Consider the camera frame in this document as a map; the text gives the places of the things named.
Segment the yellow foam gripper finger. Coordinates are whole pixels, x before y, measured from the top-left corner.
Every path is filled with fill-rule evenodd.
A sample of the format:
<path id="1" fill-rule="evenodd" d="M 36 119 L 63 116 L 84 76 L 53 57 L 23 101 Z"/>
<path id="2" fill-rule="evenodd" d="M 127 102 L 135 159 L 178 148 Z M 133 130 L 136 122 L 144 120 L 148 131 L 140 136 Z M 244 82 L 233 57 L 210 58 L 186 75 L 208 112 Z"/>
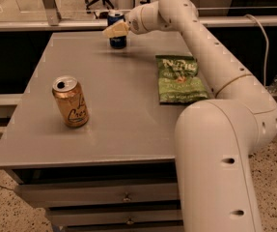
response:
<path id="1" fill-rule="evenodd" d="M 103 30 L 102 34 L 106 38 L 119 38 L 126 36 L 129 32 L 129 26 L 123 20 L 118 20 L 114 24 L 108 26 L 106 29 Z"/>

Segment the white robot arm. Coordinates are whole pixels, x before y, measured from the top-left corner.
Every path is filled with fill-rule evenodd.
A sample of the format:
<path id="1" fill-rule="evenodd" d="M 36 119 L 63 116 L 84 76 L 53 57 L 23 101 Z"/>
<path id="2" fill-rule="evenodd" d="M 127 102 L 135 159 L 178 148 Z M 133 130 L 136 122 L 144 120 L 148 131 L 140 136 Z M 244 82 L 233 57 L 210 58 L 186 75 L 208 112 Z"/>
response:
<path id="1" fill-rule="evenodd" d="M 180 33 L 213 95 L 176 123 L 175 162 L 185 232 L 263 232 L 249 156 L 277 134 L 277 102 L 199 21 L 190 0 L 157 0 L 104 30 L 108 38 Z"/>

